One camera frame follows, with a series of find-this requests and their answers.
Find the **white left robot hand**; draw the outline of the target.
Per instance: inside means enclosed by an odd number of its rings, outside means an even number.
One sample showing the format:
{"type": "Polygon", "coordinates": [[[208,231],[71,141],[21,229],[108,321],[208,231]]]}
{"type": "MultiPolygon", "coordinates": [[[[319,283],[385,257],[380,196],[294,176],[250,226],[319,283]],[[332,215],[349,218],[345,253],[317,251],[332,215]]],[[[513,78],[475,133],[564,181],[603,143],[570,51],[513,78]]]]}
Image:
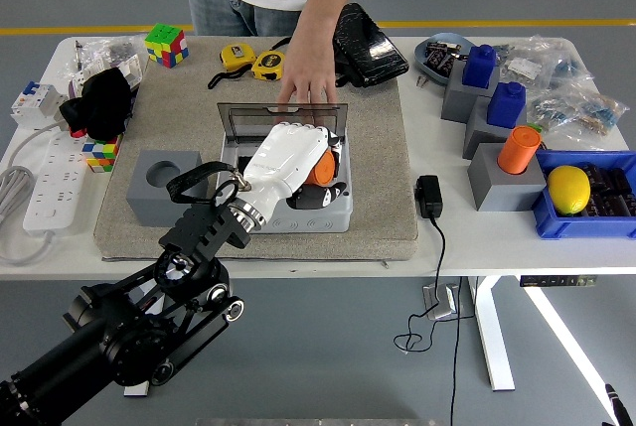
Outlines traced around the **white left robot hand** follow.
{"type": "Polygon", "coordinates": [[[244,168],[247,187],[231,208],[258,225],[271,221],[280,202],[293,210],[321,210],[347,190],[338,182],[342,145],[323,126],[281,122],[273,126],[244,168]]]}

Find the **person's left hand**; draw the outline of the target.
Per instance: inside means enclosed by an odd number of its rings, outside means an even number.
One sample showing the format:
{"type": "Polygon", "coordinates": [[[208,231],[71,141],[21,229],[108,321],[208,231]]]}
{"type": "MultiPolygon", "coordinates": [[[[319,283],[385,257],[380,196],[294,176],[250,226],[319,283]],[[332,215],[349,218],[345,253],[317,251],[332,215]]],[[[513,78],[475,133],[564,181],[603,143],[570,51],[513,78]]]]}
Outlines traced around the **person's left hand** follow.
{"type": "Polygon", "coordinates": [[[293,39],[286,52],[277,104],[338,103],[334,51],[330,42],[293,39]]]}

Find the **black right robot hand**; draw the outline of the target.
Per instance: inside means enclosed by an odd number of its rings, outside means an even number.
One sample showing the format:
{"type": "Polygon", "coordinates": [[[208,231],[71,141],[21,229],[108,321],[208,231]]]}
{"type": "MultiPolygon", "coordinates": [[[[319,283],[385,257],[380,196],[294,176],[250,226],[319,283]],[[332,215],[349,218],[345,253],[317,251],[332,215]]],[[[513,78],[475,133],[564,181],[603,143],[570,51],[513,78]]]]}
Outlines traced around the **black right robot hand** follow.
{"type": "Polygon", "coordinates": [[[610,401],[610,405],[613,410],[614,418],[616,419],[616,423],[618,426],[633,426],[633,422],[631,417],[624,406],[622,400],[618,396],[618,393],[613,388],[613,386],[609,383],[604,385],[606,394],[610,401]]]}

